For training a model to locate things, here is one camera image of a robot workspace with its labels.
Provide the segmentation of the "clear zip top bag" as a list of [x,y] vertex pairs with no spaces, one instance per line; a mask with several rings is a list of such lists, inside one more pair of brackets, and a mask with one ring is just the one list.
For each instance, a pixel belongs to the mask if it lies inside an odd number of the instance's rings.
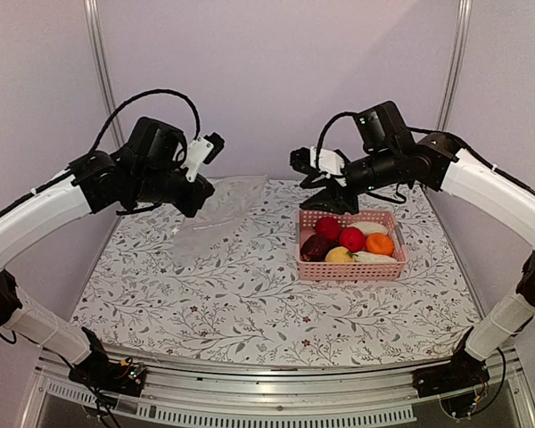
[[263,194],[266,176],[221,178],[213,183],[214,194],[194,218],[185,218],[172,240],[173,261],[181,266],[214,253],[244,221]]

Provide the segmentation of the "red crinkled fruit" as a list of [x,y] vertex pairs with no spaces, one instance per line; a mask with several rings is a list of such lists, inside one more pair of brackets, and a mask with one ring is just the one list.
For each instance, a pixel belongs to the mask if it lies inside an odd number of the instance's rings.
[[339,245],[349,252],[363,251],[366,247],[366,236],[356,227],[346,227],[340,233]]
[[336,218],[322,217],[315,224],[315,232],[330,241],[337,241],[342,232],[342,227]]

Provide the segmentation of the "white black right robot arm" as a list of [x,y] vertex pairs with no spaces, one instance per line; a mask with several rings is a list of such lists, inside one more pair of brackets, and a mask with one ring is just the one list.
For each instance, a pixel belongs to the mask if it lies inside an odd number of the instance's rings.
[[[327,132],[343,118],[353,120],[365,157],[349,160],[340,150],[324,147]],[[290,165],[304,175],[301,187],[317,189],[301,204],[305,210],[353,214],[361,194],[420,184],[475,207],[529,245],[518,284],[462,336],[449,361],[413,373],[421,398],[486,383],[487,358],[535,317],[535,191],[462,138],[408,126],[393,101],[335,114],[315,145],[291,152]]]

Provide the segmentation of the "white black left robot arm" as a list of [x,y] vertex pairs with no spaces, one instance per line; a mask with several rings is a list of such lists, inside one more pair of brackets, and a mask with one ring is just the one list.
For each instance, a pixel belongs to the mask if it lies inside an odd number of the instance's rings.
[[139,119],[123,147],[94,150],[48,184],[0,214],[0,327],[66,360],[69,378],[94,392],[140,396],[146,368],[132,358],[110,361],[101,341],[30,298],[7,265],[54,231],[117,203],[121,215],[174,206],[192,218],[214,193],[199,173],[224,149],[217,133],[187,141],[182,130],[156,119]]

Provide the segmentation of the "dark maroon crinkled fruit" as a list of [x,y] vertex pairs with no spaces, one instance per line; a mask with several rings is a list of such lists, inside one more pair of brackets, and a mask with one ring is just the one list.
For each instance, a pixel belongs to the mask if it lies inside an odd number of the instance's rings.
[[312,235],[300,247],[300,256],[305,262],[321,262],[332,248],[331,240],[321,235]]

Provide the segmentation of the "yellow fruit with leaf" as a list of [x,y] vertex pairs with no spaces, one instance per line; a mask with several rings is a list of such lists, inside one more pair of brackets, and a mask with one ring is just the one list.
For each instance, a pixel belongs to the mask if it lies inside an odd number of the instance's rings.
[[325,255],[325,263],[346,264],[353,263],[352,253],[345,247],[339,246],[331,249]]

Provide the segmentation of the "red crinkled fruit front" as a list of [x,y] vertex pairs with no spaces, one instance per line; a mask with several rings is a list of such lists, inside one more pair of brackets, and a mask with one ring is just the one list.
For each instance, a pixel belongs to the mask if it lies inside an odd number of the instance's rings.
[[356,227],[346,227],[340,233],[339,245],[349,252],[363,251],[366,247],[366,236]]

